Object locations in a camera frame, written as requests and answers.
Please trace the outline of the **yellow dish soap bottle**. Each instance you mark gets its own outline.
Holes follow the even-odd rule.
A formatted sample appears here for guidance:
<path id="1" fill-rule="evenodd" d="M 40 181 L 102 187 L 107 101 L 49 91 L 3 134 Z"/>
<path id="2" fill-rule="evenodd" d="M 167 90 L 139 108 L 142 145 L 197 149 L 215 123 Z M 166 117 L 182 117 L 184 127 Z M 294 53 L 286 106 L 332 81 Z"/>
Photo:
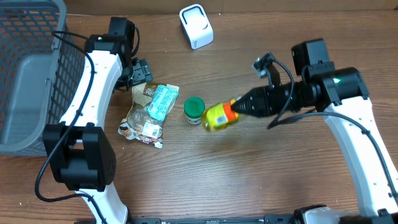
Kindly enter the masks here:
<path id="1" fill-rule="evenodd" d="M 232 98 L 206 109 L 201 116 L 203 128 L 208 132 L 215 132 L 245 120 L 247 115 L 232 110 L 238 99 Z"/>

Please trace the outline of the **green lid white jar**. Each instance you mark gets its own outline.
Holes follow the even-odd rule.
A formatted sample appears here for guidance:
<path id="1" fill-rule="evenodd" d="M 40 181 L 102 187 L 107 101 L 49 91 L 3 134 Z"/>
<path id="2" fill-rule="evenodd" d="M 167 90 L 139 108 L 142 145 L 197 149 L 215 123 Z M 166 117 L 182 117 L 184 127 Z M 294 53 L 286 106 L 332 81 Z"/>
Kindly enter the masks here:
<path id="1" fill-rule="evenodd" d="M 197 97 L 188 98 L 184 103 L 184 113 L 188 123 L 197 125 L 201 123 L 201 116 L 205 111 L 204 101 Z"/>

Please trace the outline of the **teal wet wipes pack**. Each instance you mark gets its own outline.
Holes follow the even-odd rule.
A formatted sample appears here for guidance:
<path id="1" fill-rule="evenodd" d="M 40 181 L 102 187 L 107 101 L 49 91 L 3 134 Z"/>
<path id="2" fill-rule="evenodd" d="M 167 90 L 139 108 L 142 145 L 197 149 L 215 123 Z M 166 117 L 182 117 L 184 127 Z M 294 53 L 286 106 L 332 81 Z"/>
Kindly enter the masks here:
<path id="1" fill-rule="evenodd" d="M 154 93 L 152 102 L 147 107 L 149 116 L 164 121 L 179 96 L 179 87 L 174 85 L 159 85 Z"/>

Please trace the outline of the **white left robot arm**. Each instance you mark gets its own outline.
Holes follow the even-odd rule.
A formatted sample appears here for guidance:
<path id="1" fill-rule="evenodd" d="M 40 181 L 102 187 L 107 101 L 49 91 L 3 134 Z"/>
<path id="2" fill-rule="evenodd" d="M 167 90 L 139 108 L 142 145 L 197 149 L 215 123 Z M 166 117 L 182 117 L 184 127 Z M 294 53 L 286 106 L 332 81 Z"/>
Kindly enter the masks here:
<path id="1" fill-rule="evenodd" d="M 75 96 L 58 124 L 43 131 L 47 160 L 35 181 L 35 194 L 44 202 L 81 197 L 94 223 L 132 223 L 128 207 L 114 186 L 116 155 L 104 133 L 104 121 L 114 90 L 128 90 L 153 81 L 146 60 L 136 58 L 139 29 L 125 17 L 112 17 L 103 35 L 86 38 L 85 67 Z M 58 183 L 73 193 L 45 198 L 39 185 L 51 168 Z"/>

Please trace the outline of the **brown nut snack bag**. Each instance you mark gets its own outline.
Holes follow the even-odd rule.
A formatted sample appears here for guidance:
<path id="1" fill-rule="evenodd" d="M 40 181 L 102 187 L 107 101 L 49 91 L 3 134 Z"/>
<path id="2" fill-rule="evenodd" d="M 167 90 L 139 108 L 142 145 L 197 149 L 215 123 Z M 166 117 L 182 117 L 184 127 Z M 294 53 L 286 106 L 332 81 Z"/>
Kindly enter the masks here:
<path id="1" fill-rule="evenodd" d="M 122 119 L 118 133 L 128 140 L 137 140 L 156 148 L 163 146 L 164 121 L 153 119 L 147 112 L 155 90 L 163 83 L 143 83 L 132 88 L 132 106 Z"/>

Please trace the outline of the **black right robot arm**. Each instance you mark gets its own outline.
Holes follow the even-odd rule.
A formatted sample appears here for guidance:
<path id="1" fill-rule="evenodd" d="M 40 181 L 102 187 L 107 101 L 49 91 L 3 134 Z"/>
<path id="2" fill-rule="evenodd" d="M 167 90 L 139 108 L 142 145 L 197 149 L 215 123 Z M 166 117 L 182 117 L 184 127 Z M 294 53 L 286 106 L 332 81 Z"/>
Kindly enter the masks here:
<path id="1" fill-rule="evenodd" d="M 257 87 L 232 105 L 232 110 L 258 118 L 272 116 L 270 127 L 321 116 L 331 129 L 352 176 L 358 213 L 340 212 L 325 205 L 296 209 L 292 223 L 396 223 L 397 169 L 379 134 L 369 90 L 353 67 L 336 69 L 323 39 L 292 47 L 299 82 L 281 84 L 270 71 L 272 54 L 253 65 L 267 86 Z"/>

